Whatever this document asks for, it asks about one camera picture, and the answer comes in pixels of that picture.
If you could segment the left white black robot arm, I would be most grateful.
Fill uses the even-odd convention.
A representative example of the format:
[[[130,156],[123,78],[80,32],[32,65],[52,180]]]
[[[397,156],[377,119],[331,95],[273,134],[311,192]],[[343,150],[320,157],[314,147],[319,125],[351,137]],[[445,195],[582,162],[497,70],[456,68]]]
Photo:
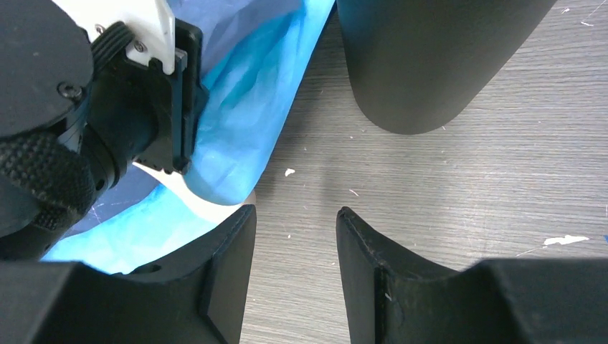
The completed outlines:
[[[203,32],[167,1],[1,3],[1,259],[43,257],[132,163],[185,174]]]

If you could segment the blue paper flower bouquet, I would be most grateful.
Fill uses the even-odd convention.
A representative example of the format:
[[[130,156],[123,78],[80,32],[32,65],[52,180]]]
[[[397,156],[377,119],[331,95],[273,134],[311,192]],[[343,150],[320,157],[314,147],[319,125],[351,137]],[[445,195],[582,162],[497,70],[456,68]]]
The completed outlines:
[[[203,236],[243,204],[266,169],[332,1],[171,1],[204,34],[209,101],[185,176],[131,168],[44,256],[129,273]]]

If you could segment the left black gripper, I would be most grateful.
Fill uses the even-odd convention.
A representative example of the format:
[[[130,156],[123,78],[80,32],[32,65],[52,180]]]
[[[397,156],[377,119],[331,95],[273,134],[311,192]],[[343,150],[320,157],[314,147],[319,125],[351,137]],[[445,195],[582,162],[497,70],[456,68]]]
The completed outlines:
[[[114,187],[132,162],[167,174],[189,170],[209,99],[201,83],[202,43],[198,27],[177,20],[171,75],[156,58],[138,64],[126,57],[128,46],[140,42],[121,21],[91,44],[94,73],[81,154],[98,193]]]

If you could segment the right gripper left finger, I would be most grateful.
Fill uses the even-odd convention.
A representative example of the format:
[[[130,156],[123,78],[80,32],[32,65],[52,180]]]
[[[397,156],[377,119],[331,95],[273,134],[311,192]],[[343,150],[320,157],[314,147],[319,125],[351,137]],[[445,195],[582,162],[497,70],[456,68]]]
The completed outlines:
[[[256,209],[134,269],[80,262],[1,263],[3,343],[238,343]]]

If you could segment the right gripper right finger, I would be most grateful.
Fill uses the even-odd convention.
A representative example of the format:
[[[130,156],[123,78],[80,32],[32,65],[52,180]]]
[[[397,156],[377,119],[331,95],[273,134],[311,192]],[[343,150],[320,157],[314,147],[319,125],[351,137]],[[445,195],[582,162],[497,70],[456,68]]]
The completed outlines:
[[[457,271],[336,217],[352,343],[605,343],[605,258],[485,259]]]

